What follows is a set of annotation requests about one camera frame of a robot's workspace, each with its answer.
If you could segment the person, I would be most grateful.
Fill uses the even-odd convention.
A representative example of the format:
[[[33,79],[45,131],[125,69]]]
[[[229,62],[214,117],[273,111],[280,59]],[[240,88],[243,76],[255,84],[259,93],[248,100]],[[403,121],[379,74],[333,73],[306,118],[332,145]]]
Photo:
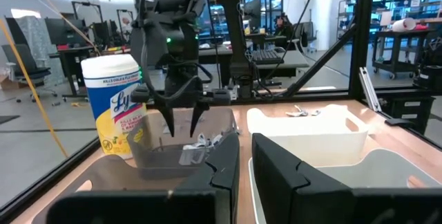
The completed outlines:
[[[294,27],[290,22],[288,16],[282,12],[281,15],[276,18],[276,29],[274,32],[275,36],[285,36],[290,39],[293,35]]]

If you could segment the grey patterned partition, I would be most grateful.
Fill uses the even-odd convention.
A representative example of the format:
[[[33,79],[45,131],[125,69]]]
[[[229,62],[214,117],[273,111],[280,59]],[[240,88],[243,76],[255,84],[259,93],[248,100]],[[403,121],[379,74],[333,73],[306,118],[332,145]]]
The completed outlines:
[[[57,53],[56,46],[51,43],[46,23],[33,16],[15,19],[26,38],[28,47],[38,68],[49,68],[51,74],[44,79],[48,86],[56,86],[66,81],[59,58],[50,58]]]

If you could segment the grey desk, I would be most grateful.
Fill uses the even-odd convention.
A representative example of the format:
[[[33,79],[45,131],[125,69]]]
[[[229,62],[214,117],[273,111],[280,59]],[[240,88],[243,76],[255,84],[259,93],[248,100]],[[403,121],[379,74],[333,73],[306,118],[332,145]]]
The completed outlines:
[[[230,79],[230,61],[232,57],[232,50],[219,47],[218,50],[214,48],[199,50],[199,62],[201,64],[215,64],[216,61],[220,64],[220,74],[222,79]],[[287,52],[284,58],[284,62],[281,63],[277,71],[273,73],[274,77],[277,76],[295,76],[298,68],[308,68],[309,64],[305,57],[297,50],[290,50]]]

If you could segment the black aluminium table frame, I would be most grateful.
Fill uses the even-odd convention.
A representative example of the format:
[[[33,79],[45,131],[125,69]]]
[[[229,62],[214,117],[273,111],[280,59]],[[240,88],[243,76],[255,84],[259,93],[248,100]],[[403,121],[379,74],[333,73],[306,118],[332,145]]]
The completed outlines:
[[[367,62],[368,38],[368,0],[358,0],[356,18],[356,36],[352,48],[349,89],[347,93],[338,91],[301,91],[288,100],[274,102],[234,102],[231,105],[236,120],[241,128],[247,126],[247,111],[252,107],[262,107],[268,113],[282,113],[292,102],[308,109],[326,103],[345,104],[349,111],[358,116],[372,130],[364,151],[386,148],[396,151],[429,175],[442,182],[442,148],[414,131],[402,127],[391,127],[385,123],[387,115],[375,113],[363,106],[362,86],[356,70]],[[44,174],[34,184],[24,189],[18,197],[5,207],[0,207],[0,224],[31,224],[38,213],[56,199],[80,174],[96,160],[104,157],[97,138],[88,142],[81,149],[66,156],[54,169]]]

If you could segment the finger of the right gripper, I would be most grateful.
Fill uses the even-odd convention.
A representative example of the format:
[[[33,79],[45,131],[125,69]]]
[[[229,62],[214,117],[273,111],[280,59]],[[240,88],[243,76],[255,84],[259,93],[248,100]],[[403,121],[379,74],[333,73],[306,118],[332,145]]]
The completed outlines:
[[[201,115],[209,110],[209,105],[196,105],[193,109],[193,115],[191,119],[191,128],[190,128],[190,137],[193,136],[196,126],[198,125],[198,121]]]
[[[168,128],[170,131],[170,134],[172,137],[175,136],[175,124],[174,124],[174,117],[173,117],[173,109],[162,106],[159,108],[160,113],[162,114]]]

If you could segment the blue white alcohol pad packet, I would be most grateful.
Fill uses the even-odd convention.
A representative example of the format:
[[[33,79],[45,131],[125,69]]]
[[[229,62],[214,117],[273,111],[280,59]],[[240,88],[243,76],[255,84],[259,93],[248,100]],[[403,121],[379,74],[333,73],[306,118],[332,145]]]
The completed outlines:
[[[192,144],[193,147],[196,148],[210,148],[221,143],[221,139],[223,138],[222,134],[218,134],[216,136],[212,136],[211,138],[206,138],[203,133],[200,133],[197,137],[197,142]]]
[[[179,164],[185,166],[199,164],[205,157],[205,151],[204,143],[186,144],[182,147]]]

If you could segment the black desk with monitors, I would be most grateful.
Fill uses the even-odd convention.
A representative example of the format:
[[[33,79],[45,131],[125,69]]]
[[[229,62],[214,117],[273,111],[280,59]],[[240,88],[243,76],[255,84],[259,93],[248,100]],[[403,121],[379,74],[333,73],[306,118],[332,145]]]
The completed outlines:
[[[62,95],[63,101],[68,98],[88,98],[84,78],[81,70],[81,61],[95,57],[98,53],[104,54],[112,48],[127,49],[128,45],[118,37],[116,23],[112,20],[86,25],[80,19],[44,19],[51,44],[56,46],[57,52],[50,57],[58,57],[63,72],[70,85],[70,93]]]

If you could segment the black utility cart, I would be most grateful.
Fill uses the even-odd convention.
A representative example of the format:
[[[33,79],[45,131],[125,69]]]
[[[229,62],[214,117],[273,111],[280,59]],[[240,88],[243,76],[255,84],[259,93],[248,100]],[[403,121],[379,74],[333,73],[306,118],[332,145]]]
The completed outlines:
[[[377,32],[373,43],[373,72],[388,72],[391,80],[395,80],[399,73],[416,77],[424,45],[435,33],[434,29]]]

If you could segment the silver aluminium extrusion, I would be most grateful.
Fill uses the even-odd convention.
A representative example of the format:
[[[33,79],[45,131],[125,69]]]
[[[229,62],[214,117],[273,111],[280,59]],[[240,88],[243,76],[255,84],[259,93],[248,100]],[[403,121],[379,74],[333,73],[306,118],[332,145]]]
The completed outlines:
[[[363,92],[365,94],[365,99],[367,100],[369,108],[375,112],[381,112],[381,104],[378,100],[376,91],[374,90],[372,81],[369,77],[369,73],[367,72],[367,68],[360,67],[358,76],[360,78]]]

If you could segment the Lysol wipes canister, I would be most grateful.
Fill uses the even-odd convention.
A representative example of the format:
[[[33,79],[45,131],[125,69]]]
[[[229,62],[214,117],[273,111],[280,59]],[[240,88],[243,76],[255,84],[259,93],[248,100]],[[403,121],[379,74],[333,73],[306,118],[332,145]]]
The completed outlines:
[[[139,65],[129,54],[105,55],[82,60],[81,71],[103,152],[132,158],[127,136],[146,113],[131,101],[142,84]]]

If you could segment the brown translucent plastic bin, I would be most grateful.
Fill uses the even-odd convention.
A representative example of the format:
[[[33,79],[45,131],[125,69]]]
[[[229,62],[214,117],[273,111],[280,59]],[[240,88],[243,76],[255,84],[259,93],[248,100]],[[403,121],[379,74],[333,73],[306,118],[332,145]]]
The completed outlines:
[[[201,115],[194,134],[190,137],[192,115],[192,109],[174,110],[175,136],[172,137],[162,114],[148,112],[127,136],[135,164],[141,168],[199,167],[215,153],[224,139],[236,130],[233,111],[227,107],[215,107]],[[218,145],[205,147],[205,157],[201,163],[180,165],[179,159],[183,146],[196,143],[200,133],[203,133],[206,138],[222,134],[223,138]]]
[[[161,190],[177,187],[193,175],[199,167],[130,166],[119,156],[104,156],[90,165],[65,190],[45,206],[32,220],[32,224],[46,224],[50,207],[63,197],[74,194],[86,181],[93,191]]]

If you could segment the black office chair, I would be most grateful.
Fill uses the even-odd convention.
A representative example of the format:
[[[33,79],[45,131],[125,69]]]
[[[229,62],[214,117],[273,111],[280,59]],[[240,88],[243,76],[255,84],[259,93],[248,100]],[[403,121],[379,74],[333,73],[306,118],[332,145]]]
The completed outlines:
[[[19,61],[17,56],[15,55],[12,46],[9,44],[1,46],[8,62],[6,63],[7,67],[10,69],[8,73],[8,79],[12,82],[18,82],[25,84],[27,83],[26,76],[24,71],[21,69],[19,65]],[[50,68],[48,67],[38,67],[37,62],[35,61],[29,47],[25,44],[15,44],[15,49],[18,52],[18,55],[21,58],[22,64],[30,78],[30,82],[33,86],[41,84],[44,82],[44,79],[51,75]]]
[[[294,42],[296,47],[302,51],[303,48],[307,49],[307,52],[315,53],[317,48],[314,48],[312,44],[317,40],[317,30],[314,30],[314,24],[311,21],[302,22],[294,25]]]

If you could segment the white plastic bin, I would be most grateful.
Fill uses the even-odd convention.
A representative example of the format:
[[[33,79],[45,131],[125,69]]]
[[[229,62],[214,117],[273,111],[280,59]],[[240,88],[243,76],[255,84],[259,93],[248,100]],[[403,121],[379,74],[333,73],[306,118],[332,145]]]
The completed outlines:
[[[247,111],[249,133],[261,133],[313,166],[349,165],[361,159],[369,127],[346,106],[329,104],[318,115],[268,117]]]

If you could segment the white roll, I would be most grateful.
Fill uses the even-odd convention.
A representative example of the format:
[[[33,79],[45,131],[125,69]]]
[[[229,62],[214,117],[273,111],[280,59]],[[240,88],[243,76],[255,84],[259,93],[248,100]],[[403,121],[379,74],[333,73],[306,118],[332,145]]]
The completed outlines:
[[[413,18],[404,18],[395,21],[392,24],[392,30],[394,32],[407,32],[416,28],[416,21]]]

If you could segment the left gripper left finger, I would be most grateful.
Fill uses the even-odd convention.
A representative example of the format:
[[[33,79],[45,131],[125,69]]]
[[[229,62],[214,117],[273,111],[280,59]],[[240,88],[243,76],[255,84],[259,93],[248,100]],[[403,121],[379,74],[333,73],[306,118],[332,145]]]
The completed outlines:
[[[46,224],[235,224],[239,139],[230,133],[177,187],[93,191],[86,181],[48,210]]]

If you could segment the black controller box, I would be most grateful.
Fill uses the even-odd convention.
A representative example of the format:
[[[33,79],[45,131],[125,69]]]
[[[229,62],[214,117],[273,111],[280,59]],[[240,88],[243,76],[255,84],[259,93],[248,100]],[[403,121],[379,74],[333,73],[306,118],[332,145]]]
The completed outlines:
[[[382,111],[392,119],[401,119],[406,127],[424,134],[430,119],[434,96],[395,94],[380,96]]]

